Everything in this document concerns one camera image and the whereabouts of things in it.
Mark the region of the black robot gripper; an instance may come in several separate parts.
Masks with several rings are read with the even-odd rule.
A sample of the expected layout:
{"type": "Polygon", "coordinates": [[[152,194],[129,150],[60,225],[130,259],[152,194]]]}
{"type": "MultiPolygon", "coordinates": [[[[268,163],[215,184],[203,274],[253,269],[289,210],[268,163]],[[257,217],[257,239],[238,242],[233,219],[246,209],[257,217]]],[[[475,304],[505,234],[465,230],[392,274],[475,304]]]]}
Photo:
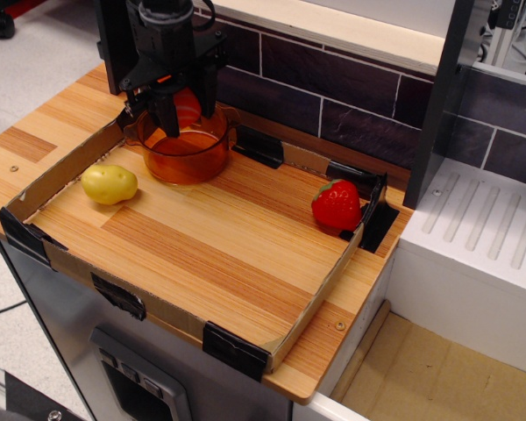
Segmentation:
{"type": "Polygon", "coordinates": [[[175,93],[190,88],[211,118],[217,102],[217,72],[227,63],[226,35],[216,29],[216,11],[196,24],[191,2],[128,2],[126,10],[138,61],[119,83],[131,116],[149,111],[170,138],[181,134],[175,93]]]}

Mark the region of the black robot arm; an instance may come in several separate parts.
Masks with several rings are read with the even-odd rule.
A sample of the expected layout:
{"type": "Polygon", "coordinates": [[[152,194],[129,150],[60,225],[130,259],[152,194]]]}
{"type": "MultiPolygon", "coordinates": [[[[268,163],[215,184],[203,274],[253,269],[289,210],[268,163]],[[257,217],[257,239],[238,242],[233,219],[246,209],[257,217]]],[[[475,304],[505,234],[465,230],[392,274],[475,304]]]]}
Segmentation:
{"type": "Polygon", "coordinates": [[[148,112],[170,137],[181,134],[177,93],[190,89],[203,117],[212,117],[216,109],[217,74],[227,64],[226,36],[211,29],[215,6],[211,1],[205,5],[210,19],[196,24],[191,1],[126,3],[138,61],[119,83],[127,96],[125,112],[133,118],[148,112]]]}

